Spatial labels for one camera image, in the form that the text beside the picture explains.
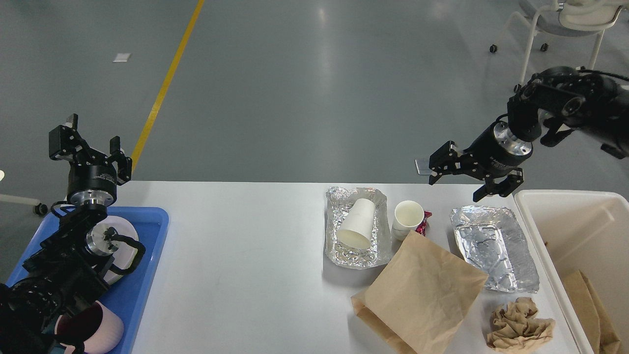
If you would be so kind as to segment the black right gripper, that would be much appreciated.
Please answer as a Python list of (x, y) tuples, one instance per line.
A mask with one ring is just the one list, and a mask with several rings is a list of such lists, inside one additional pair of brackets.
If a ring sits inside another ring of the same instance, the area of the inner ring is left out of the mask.
[[(507, 197), (524, 182), (518, 168), (533, 153), (533, 144), (515, 136), (505, 121), (495, 121), (465, 150), (447, 141), (429, 157), (429, 184), (447, 175), (478, 175), (485, 184), (473, 193), (473, 201), (487, 196)], [(495, 178), (505, 177), (496, 183)]]

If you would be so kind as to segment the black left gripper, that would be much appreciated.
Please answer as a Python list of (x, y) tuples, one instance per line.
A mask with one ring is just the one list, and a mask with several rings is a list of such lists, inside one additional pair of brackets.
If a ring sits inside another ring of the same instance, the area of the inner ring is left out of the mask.
[(133, 160), (124, 154), (120, 137), (110, 139), (109, 155), (103, 154), (103, 165), (96, 165), (96, 153), (77, 130), (78, 114), (49, 132), (49, 158), (69, 161), (69, 185), (66, 200), (74, 205), (101, 204), (117, 201), (117, 185), (132, 179)]

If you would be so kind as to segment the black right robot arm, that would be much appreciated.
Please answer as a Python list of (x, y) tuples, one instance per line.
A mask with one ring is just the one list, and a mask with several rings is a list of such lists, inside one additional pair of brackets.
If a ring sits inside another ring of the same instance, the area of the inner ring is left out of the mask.
[(600, 70), (558, 66), (517, 85), (499, 115), (468, 148), (447, 141), (428, 159), (428, 183), (466, 175), (482, 182), (475, 202), (507, 197), (524, 182), (521, 164), (533, 154), (534, 141), (555, 147), (572, 132), (589, 135), (618, 159), (628, 156), (628, 90)]

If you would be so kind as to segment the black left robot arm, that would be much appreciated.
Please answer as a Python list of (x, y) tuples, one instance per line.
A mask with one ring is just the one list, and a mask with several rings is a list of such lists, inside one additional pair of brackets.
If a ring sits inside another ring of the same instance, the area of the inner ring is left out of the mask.
[(78, 116), (49, 134), (49, 156), (70, 164), (66, 200), (61, 202), (58, 230), (27, 258), (27, 277), (11, 287), (1, 285), (0, 344), (3, 354), (48, 354), (54, 345), (85, 352), (77, 335), (46, 334), (60, 315), (76, 316), (91, 307), (110, 285), (108, 271), (129, 275), (137, 269), (144, 245), (114, 227), (97, 232), (108, 206), (117, 200), (117, 187), (130, 181), (133, 160), (124, 154), (119, 136), (110, 139), (110, 152), (91, 148), (77, 130)]

